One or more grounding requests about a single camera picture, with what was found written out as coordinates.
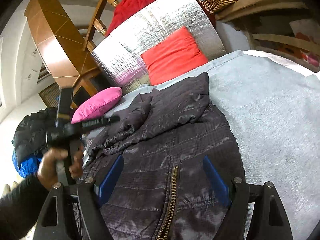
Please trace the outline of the person's left forearm black sleeve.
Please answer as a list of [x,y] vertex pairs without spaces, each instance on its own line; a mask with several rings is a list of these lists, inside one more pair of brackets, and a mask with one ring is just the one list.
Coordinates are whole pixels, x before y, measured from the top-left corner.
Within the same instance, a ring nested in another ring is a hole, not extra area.
[[1,239],[21,239],[35,225],[48,190],[35,174],[1,198]]

